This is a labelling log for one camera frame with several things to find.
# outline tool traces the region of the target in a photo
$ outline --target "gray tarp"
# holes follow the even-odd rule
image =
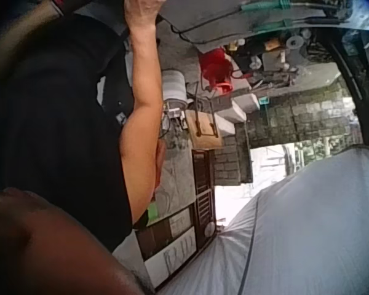
[[[159,294],[369,294],[369,150],[261,191]]]

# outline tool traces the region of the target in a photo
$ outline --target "green object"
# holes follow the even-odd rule
[[[244,4],[240,7],[240,9],[244,12],[251,12],[257,10],[266,10],[266,9],[290,9],[291,1],[290,0],[279,0],[279,1],[260,1],[257,3]]]
[[[155,220],[157,217],[159,217],[159,212],[157,211],[157,205],[156,202],[150,203],[148,207],[148,217],[149,222]]]
[[[260,106],[262,106],[263,104],[269,104],[269,97],[264,96],[264,97],[259,98],[258,103],[260,104]]]
[[[277,31],[280,29],[288,28],[290,26],[293,26],[293,20],[281,20],[279,22],[266,23],[261,26],[256,26],[255,28],[252,29],[252,31],[255,33],[260,33],[260,32],[266,33],[266,32],[272,32],[272,31]]]

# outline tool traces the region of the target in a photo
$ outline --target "black shirt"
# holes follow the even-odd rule
[[[0,87],[0,189],[39,194],[110,251],[130,233],[132,218],[121,126],[96,97],[120,46],[91,18],[56,21],[36,34]]]

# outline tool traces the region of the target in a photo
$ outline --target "dark clothing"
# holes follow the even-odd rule
[[[0,88],[0,189],[39,194],[110,251],[130,233],[132,217],[121,126],[96,97],[97,82],[121,47],[96,20],[58,20],[36,34]]]

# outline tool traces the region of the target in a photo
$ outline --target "red object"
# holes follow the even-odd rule
[[[232,63],[226,59],[222,48],[199,55],[201,76],[209,81],[208,90],[219,89],[223,94],[232,91]]]

